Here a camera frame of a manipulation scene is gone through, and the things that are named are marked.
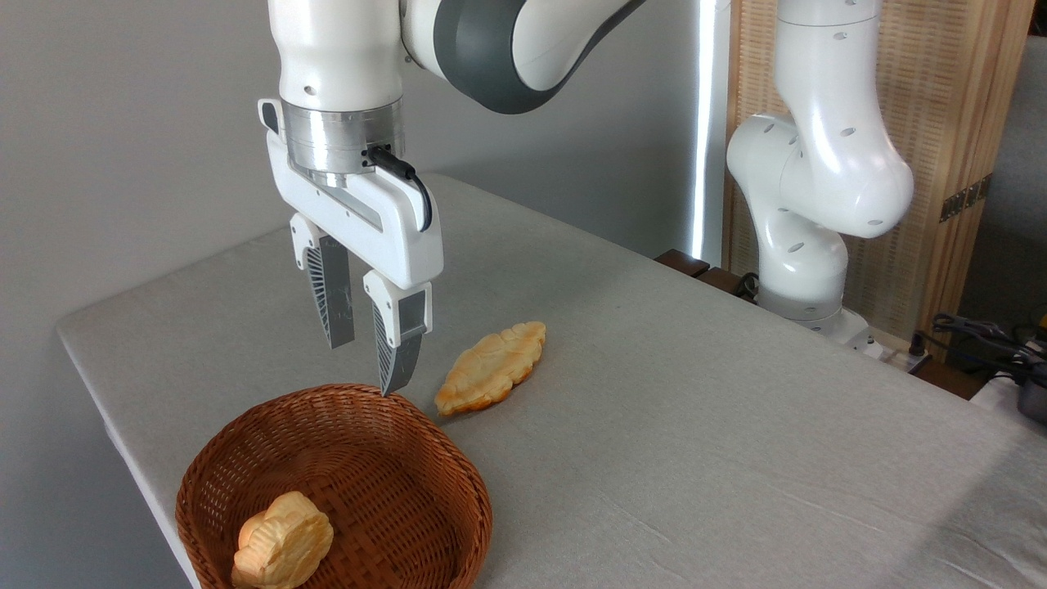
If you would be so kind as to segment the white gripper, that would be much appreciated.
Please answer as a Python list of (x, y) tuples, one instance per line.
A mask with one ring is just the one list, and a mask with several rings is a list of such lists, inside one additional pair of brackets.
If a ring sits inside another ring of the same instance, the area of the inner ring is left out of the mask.
[(402, 159), (401, 104), (335, 112), (265, 98), (258, 116), (277, 190), (296, 212), (295, 262), (332, 349), (355, 339), (348, 250), (375, 269), (363, 284), (387, 398), (408, 385), (433, 330), (429, 281), (444, 266), (433, 195)]

